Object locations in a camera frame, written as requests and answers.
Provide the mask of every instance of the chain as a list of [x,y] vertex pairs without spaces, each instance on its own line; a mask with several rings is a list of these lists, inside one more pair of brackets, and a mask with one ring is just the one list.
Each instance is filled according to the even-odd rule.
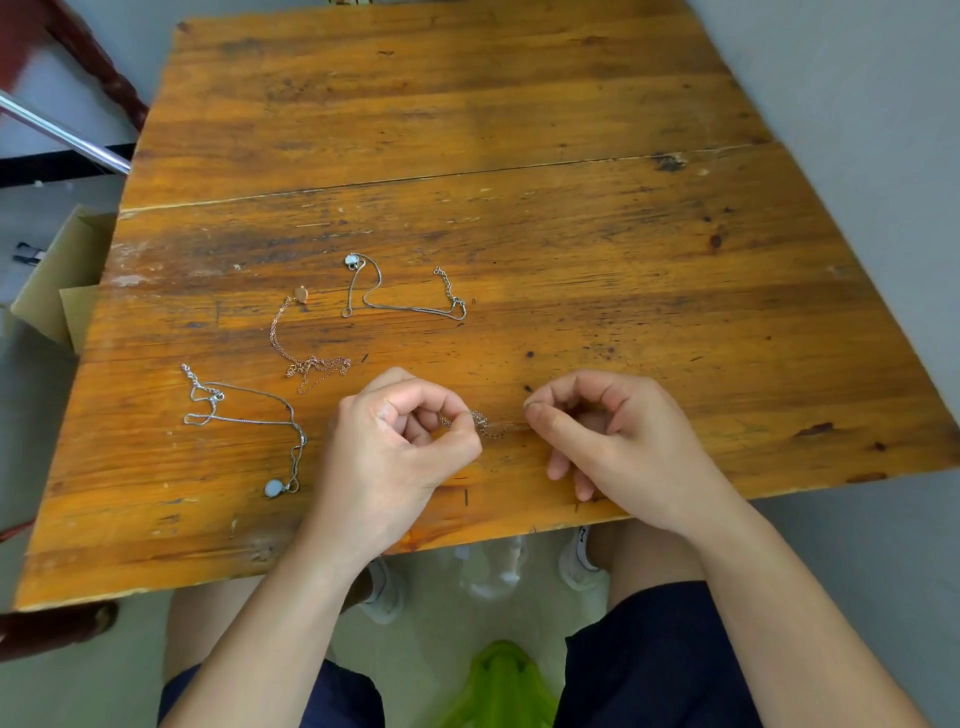
[[[220,420],[225,423],[241,423],[244,425],[289,425],[294,430],[297,431],[297,434],[300,436],[300,442],[294,445],[290,449],[290,480],[283,486],[283,491],[286,493],[296,493],[300,489],[300,481],[298,480],[298,474],[300,471],[300,458],[303,455],[303,448],[306,447],[306,435],[303,433],[303,430],[294,420],[294,408],[283,397],[277,395],[272,395],[270,392],[261,392],[258,389],[250,389],[248,387],[238,387],[235,384],[226,384],[222,381],[206,381],[200,383],[190,367],[186,364],[180,364],[180,368],[183,369],[184,373],[187,375],[187,378],[190,379],[191,384],[193,385],[190,388],[190,399],[192,401],[205,401],[210,405],[210,411],[208,414],[195,414],[188,413],[183,416],[183,423],[185,425],[194,425],[196,427],[202,427],[206,425],[210,420]],[[263,395],[264,397],[270,397],[271,399],[277,400],[287,408],[287,411],[290,412],[289,420],[247,420],[241,417],[222,417],[217,414],[217,403],[222,402],[227,398],[227,395],[223,391],[217,389],[216,387],[225,387],[227,389],[235,389],[238,392],[250,392],[255,395]],[[197,392],[206,392],[208,397],[198,397]]]
[[[279,342],[276,340],[276,325],[280,322],[280,316],[282,316],[283,312],[287,310],[287,306],[289,306],[291,303],[295,303],[296,301],[297,299],[291,296],[287,296],[283,300],[280,310],[276,313],[276,316],[270,323],[270,344],[279,352],[280,356],[287,361],[292,362],[291,365],[287,367],[287,376],[300,375],[301,381],[300,386],[297,388],[297,394],[305,395],[336,371],[340,372],[340,376],[346,376],[347,371],[350,368],[350,360],[343,356],[332,356],[329,359],[320,359],[313,355],[308,356],[305,359],[295,359],[293,356],[288,354],[283,347],[280,346]],[[322,376],[317,381],[313,382],[313,384],[307,386],[311,369],[316,369],[322,374]]]
[[[484,437],[489,437],[491,440],[502,440],[507,436],[506,429],[501,429],[499,432],[491,432],[490,420],[484,417],[480,412],[477,412],[475,409],[470,410],[470,416],[473,418],[473,423],[480,429],[480,434]],[[443,415],[440,416],[440,424],[444,427],[450,427],[453,425],[453,423]]]
[[[453,284],[450,283],[450,279],[446,276],[444,269],[439,265],[433,269],[433,275],[440,276],[442,279],[444,279],[444,292],[450,301],[450,308],[447,311],[444,311],[441,308],[424,308],[416,305],[388,305],[386,303],[370,303],[367,300],[367,297],[373,291],[379,288],[381,283],[383,283],[383,274],[380,272],[380,266],[376,264],[376,261],[373,260],[373,258],[363,255],[362,253],[351,253],[344,259],[344,263],[351,271],[353,271],[353,279],[350,281],[350,286],[347,290],[347,307],[340,314],[345,319],[348,319],[353,315],[353,286],[356,284],[357,277],[360,275],[360,271],[367,267],[367,263],[370,263],[370,265],[372,265],[376,270],[376,285],[363,295],[362,301],[366,308],[386,308],[391,311],[416,311],[418,313],[432,313],[437,316],[445,316],[446,318],[453,319],[454,321],[463,321],[467,318],[467,304],[464,303],[463,299],[457,298],[453,295]],[[454,314],[458,308],[460,309],[459,316]]]

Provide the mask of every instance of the rose gold necklace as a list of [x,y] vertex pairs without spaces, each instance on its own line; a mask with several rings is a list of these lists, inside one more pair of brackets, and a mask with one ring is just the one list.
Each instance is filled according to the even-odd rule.
[[[291,303],[306,303],[305,288],[298,288],[295,293],[296,297],[287,296],[283,299],[283,304],[270,324],[270,344],[280,356],[291,362],[290,366],[287,367],[287,376],[300,375],[301,380],[300,386],[297,388],[297,394],[305,395],[334,372],[339,371],[340,376],[346,376],[350,368],[350,360],[345,356],[331,356],[321,359],[312,354],[305,359],[295,359],[280,346],[276,340],[276,325],[280,322],[280,316],[283,315],[283,312],[287,310]],[[316,369],[321,374],[321,377],[312,384],[309,382],[311,369]]]

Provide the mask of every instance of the white wall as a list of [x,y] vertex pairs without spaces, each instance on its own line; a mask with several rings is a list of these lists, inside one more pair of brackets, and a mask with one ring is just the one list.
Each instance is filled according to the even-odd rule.
[[[960,6],[690,4],[960,416]],[[960,472],[758,506],[934,724],[960,725]]]
[[[84,71],[58,45],[32,55],[17,84],[10,89],[20,101],[98,144],[136,139],[123,111],[90,82]],[[65,149],[58,142],[0,114],[0,159]]]

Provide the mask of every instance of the green plastic object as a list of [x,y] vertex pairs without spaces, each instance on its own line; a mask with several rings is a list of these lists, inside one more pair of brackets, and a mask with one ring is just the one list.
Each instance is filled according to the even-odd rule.
[[470,664],[467,684],[439,728],[542,728],[552,726],[557,698],[530,656],[512,642],[492,643]]

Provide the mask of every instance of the left hand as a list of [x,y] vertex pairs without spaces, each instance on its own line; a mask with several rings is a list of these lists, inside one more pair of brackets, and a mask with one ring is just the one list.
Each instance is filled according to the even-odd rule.
[[[441,415],[452,424],[434,441]],[[394,367],[340,401],[300,538],[342,556],[355,575],[399,541],[434,489],[481,449],[458,395]]]

